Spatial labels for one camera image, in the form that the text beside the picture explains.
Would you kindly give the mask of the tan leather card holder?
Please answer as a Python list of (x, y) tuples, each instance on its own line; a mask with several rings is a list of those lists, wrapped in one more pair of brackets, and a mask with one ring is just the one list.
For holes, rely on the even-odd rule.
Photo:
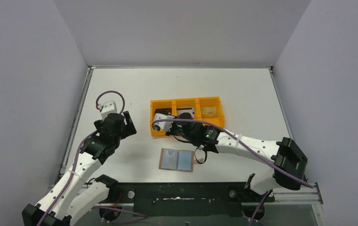
[(193, 172), (194, 166), (203, 162), (204, 158), (197, 159), (195, 157), (195, 151), (163, 148), (159, 160), (159, 169)]

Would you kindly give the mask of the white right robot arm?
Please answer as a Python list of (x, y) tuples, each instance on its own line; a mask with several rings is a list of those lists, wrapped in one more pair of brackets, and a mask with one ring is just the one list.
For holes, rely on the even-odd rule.
[(188, 113), (178, 117), (156, 114), (153, 128), (162, 129), (168, 136), (182, 137), (204, 153), (232, 154), (268, 165), (268, 170), (249, 176), (244, 194), (250, 201), (258, 200), (274, 188), (297, 191), (301, 186), (309, 186), (305, 178), (308, 158), (289, 137), (280, 141), (245, 137), (210, 122), (195, 120)]

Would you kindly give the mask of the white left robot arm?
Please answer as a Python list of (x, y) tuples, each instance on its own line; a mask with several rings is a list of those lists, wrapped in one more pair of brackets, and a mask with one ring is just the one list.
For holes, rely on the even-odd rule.
[(115, 153), (121, 140), (137, 131), (128, 111), (109, 113), (94, 125), (96, 131), (80, 142), (72, 166), (37, 204), (24, 208), (25, 226), (72, 226), (96, 204), (117, 198), (118, 181), (107, 175), (97, 177), (82, 194), (79, 191)]

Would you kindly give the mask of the gold card in bin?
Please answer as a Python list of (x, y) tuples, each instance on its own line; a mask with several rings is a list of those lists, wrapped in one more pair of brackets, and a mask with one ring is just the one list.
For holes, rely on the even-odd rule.
[(218, 117), (218, 111), (214, 106), (202, 107), (201, 115), (203, 118), (216, 118)]

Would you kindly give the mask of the silver card in bin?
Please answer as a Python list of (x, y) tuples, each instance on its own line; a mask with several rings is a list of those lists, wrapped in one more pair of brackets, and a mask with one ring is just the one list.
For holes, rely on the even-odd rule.
[(177, 116), (183, 113), (189, 113), (192, 118), (195, 117), (195, 108), (194, 107), (179, 107), (177, 108)]

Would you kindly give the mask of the black card in bin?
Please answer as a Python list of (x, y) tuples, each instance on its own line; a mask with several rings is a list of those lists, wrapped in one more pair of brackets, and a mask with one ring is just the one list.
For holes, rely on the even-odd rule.
[(163, 114), (163, 115), (171, 115), (172, 109), (171, 108), (159, 108), (155, 109), (154, 114)]

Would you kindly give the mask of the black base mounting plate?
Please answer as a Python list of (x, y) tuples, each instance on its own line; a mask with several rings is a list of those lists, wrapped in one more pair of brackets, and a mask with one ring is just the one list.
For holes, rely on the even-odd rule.
[(133, 207), (148, 217), (254, 217), (261, 220), (265, 205), (275, 199), (245, 188), (245, 182), (124, 183), (119, 182), (102, 204)]

